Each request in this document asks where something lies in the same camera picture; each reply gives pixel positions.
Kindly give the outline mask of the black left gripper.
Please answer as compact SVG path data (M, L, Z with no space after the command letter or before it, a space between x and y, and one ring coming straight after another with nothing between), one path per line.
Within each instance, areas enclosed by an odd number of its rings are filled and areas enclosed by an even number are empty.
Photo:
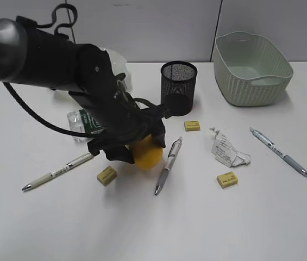
M165 105L133 98L120 84L109 96L91 96L76 91L68 94L103 127L99 134L72 133L73 136L92 139L87 148L93 156L104 151L109 161L134 164L133 155L126 145L143 140L149 134L157 146L166 148L166 129L162 120L169 118L170 112Z

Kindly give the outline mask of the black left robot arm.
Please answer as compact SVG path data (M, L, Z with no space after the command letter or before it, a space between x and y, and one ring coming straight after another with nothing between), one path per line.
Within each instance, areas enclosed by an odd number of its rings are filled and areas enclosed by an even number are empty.
M0 19L0 82L7 88L16 83L67 91L103 128L88 136L89 152L131 164L129 145L151 136L165 147L162 120L170 113L164 105L131 97L125 78L95 45L41 31L24 17Z

